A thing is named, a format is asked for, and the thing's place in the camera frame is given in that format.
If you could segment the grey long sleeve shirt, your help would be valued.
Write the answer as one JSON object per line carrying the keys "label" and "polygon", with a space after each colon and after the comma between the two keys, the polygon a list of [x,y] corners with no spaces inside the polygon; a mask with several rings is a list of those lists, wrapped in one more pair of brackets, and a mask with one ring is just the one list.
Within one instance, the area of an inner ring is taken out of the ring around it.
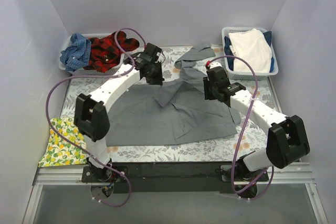
{"label": "grey long sleeve shirt", "polygon": [[111,107],[106,144],[111,146],[176,145],[232,136],[239,113],[217,100],[205,100],[198,61],[215,56],[200,44],[176,60],[180,77],[162,86],[133,85]]}

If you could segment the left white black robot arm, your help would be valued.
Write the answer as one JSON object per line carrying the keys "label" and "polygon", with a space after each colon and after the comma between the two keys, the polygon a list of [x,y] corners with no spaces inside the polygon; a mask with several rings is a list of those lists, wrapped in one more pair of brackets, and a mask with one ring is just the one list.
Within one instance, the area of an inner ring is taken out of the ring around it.
{"label": "left white black robot arm", "polygon": [[159,61],[159,56],[163,55],[161,48],[148,43],[142,52],[124,58],[114,78],[108,79],[88,95],[81,93],[77,96],[74,124],[84,136],[90,173],[98,181],[106,182],[112,175],[112,161],[105,139],[110,129],[109,110],[142,78],[151,85],[163,84],[162,63]]}

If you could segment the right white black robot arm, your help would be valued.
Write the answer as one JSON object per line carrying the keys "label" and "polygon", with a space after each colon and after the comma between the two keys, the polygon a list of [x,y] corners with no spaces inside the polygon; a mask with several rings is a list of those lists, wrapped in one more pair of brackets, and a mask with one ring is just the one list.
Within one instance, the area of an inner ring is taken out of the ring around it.
{"label": "right white black robot arm", "polygon": [[285,168],[310,153],[302,118],[286,116],[253,98],[240,83],[230,83],[219,63],[212,63],[203,79],[205,99],[217,100],[252,120],[266,134],[264,149],[235,158],[231,173],[234,178],[251,180],[257,171],[269,167]]}

